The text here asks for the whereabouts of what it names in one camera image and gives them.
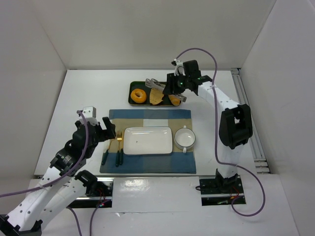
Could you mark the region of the stainless steel tongs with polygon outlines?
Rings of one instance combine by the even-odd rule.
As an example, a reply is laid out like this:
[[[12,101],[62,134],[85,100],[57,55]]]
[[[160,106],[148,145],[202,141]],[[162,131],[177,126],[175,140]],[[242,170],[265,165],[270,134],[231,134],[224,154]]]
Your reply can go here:
[[[160,91],[163,91],[165,88],[165,85],[161,84],[159,81],[155,79],[146,79],[145,80],[145,86],[148,88],[155,88]],[[181,94],[174,94],[176,98],[178,98],[181,102],[186,102],[187,98]]]

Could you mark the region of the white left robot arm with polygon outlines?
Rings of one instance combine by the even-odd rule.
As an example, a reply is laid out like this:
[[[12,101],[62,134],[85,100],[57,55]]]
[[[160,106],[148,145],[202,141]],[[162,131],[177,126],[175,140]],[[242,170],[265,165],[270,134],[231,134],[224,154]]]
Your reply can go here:
[[[100,142],[113,139],[115,125],[103,117],[99,122],[81,118],[72,139],[59,150],[37,186],[10,213],[0,216],[0,230],[6,236],[39,236],[47,224],[76,198],[91,196],[102,184],[87,170],[86,164]]]

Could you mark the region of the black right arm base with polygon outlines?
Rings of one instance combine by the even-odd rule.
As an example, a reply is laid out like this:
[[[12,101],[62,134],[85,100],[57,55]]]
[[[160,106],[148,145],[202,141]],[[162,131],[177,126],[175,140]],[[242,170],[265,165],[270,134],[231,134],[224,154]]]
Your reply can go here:
[[[202,206],[221,206],[246,204],[243,184],[238,174],[223,178],[216,170],[214,177],[200,177],[195,187],[201,195]]]

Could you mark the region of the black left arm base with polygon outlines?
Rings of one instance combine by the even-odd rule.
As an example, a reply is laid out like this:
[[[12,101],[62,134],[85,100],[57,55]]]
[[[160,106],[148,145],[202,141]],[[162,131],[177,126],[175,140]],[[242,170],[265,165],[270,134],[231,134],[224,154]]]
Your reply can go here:
[[[99,178],[92,193],[84,194],[73,201],[70,208],[111,208],[113,203],[113,178]]]

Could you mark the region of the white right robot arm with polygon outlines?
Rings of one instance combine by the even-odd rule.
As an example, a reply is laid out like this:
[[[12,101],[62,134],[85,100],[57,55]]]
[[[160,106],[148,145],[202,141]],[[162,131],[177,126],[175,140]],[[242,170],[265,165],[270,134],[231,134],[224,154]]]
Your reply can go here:
[[[163,94],[185,102],[182,94],[188,89],[214,108],[217,173],[223,179],[236,177],[241,150],[253,134],[249,105],[228,97],[216,86],[215,76],[202,75],[196,60],[174,59],[172,65],[175,71],[167,75]]]

